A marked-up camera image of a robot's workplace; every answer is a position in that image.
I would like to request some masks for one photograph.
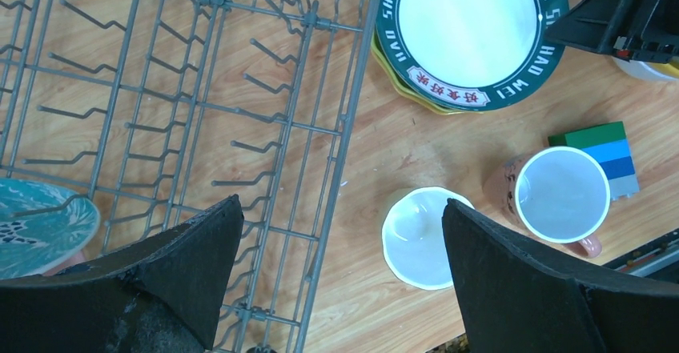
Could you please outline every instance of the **pink mug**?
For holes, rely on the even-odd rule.
[[[602,250],[594,232],[609,212],[601,165],[584,151],[555,146],[512,158],[484,184],[484,194],[514,223],[588,258]]]

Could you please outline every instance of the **green rimmed plate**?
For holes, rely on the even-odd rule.
[[[451,109],[517,103],[552,74],[564,47],[544,30],[568,0],[381,0],[387,60],[417,93]]]

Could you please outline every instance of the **mug handle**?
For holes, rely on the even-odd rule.
[[[568,244],[567,247],[569,247],[571,251],[574,251],[583,257],[587,257],[588,259],[597,257],[603,250],[601,241],[599,241],[599,238],[595,235],[588,235],[576,243]]]

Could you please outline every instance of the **dish rack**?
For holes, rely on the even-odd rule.
[[[377,6],[0,0],[0,169],[97,205],[88,258],[238,194],[215,349],[302,351]]]

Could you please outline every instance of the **metal wire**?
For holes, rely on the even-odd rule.
[[[192,10],[191,22],[178,25],[171,15],[163,13],[169,7],[169,0],[121,2],[120,7],[127,8],[124,10],[126,16],[113,18],[87,11],[78,0],[0,0],[0,9],[14,16],[12,26],[3,27],[0,35],[0,39],[6,40],[0,41],[0,112],[4,112],[4,121],[0,124],[0,170],[7,178],[42,179],[68,185],[78,191],[77,195],[58,207],[40,209],[40,214],[63,210],[75,199],[87,198],[106,203],[100,252],[105,255],[125,246],[116,242],[119,229],[138,226],[140,236],[127,240],[134,242],[173,227],[187,215],[202,210],[192,206],[189,186],[195,165],[210,157],[197,150],[201,141],[211,135],[203,125],[209,114],[249,122],[248,126],[257,133],[261,128],[273,129],[272,133],[276,135],[263,137],[259,143],[253,143],[254,137],[247,136],[221,145],[238,152],[234,154],[259,157],[263,161],[257,165],[262,169],[255,170],[249,177],[216,175],[209,181],[211,189],[237,192],[258,189],[257,193],[243,194],[242,197],[243,211],[246,212],[243,242],[226,290],[215,349],[244,351],[254,347],[262,352],[302,351],[339,193],[378,0],[355,0],[357,9],[350,10],[355,13],[354,22],[342,19],[342,13],[346,13],[341,7],[343,0],[183,1]],[[131,82],[123,74],[131,57],[135,28],[139,29],[138,25],[143,23],[139,15],[149,5],[157,5],[152,29],[147,38],[146,53],[139,64],[139,80]],[[58,47],[46,49],[46,55],[43,55],[43,48],[50,37],[50,16],[56,10],[70,14],[69,18],[75,18],[80,26],[107,34],[107,37],[116,37],[119,42],[117,58],[85,63],[68,49],[60,50]],[[220,59],[224,40],[229,39],[229,32],[234,29],[233,24],[227,23],[234,10],[250,12],[253,17],[273,18],[271,23],[280,26],[278,38],[296,42],[296,50],[280,54],[270,43],[265,43],[267,40],[252,38],[249,41],[273,66],[291,69],[289,80],[273,84],[258,75],[243,73],[246,81],[259,88],[259,95],[275,96],[284,101],[278,111],[263,112],[251,106],[238,106],[229,102],[228,98],[226,102],[223,99],[215,101],[212,96],[211,87],[217,71],[215,64]],[[182,43],[183,59],[180,64],[166,60],[157,51],[162,34],[169,34]],[[334,124],[330,124],[319,120],[321,105],[327,98],[324,86],[329,77],[340,76],[336,69],[331,70],[331,57],[338,37],[346,37],[347,34],[352,36],[350,52],[344,62],[341,93],[337,95],[335,91],[331,96],[332,101],[336,101],[334,106],[337,111]],[[327,45],[322,54],[311,56],[311,43],[320,37],[327,40]],[[191,60],[195,53],[199,53],[198,60]],[[307,80],[307,70],[311,68],[319,74],[319,81],[312,88],[305,88],[311,85]],[[151,81],[158,71],[176,74],[174,91],[159,88]],[[42,101],[40,93],[35,91],[39,89],[42,77],[58,79],[58,82],[67,85],[77,83],[106,90],[104,95],[97,94],[98,100],[103,102],[97,105],[84,98],[82,109],[72,111],[69,110],[72,107],[65,108],[58,101]],[[129,95],[134,96],[130,117],[124,124],[118,125],[115,118],[117,109]],[[143,121],[144,104],[148,101],[169,104],[165,122],[146,124]],[[299,117],[301,106],[309,110],[308,119]],[[36,136],[50,135],[31,132],[33,129],[26,122],[32,114],[38,114],[41,122],[72,120],[70,122],[85,123],[96,120],[100,122],[97,141],[67,156],[49,151],[46,154],[26,152],[23,144],[29,141],[27,138],[35,144]],[[293,134],[300,131],[303,136]],[[123,140],[114,141],[114,132],[122,132]],[[160,138],[157,141],[161,144],[159,151],[154,154],[135,147],[140,138],[148,135]],[[327,156],[319,177],[320,186],[311,189],[307,174],[311,167],[312,143],[316,138],[326,142],[324,149]],[[51,142],[46,138],[39,144],[40,148],[49,150]],[[296,171],[286,167],[293,146],[301,151],[301,159],[295,163]],[[110,174],[106,169],[110,167],[106,163],[109,153],[122,155],[112,184],[104,178],[105,174]],[[137,173],[140,167],[145,172],[155,172],[141,181]],[[293,185],[287,186],[286,191],[282,186],[284,175],[286,181]],[[312,200],[311,217],[304,220],[304,227],[298,227],[301,201],[309,195],[318,197]],[[277,199],[285,199],[285,205],[289,207],[285,211],[285,220],[274,222]],[[274,247],[272,239],[281,240],[279,248]],[[302,243],[304,247],[296,248],[293,253],[293,243]],[[263,261],[267,256],[273,256],[276,261],[267,271],[275,279],[265,283],[267,277],[263,275]],[[282,277],[290,259],[298,259],[303,272],[293,281],[296,286],[289,291],[291,296],[283,299]],[[266,298],[261,295],[263,288],[267,288]],[[294,306],[286,304],[291,310],[287,314],[279,311],[284,301],[294,302]]]

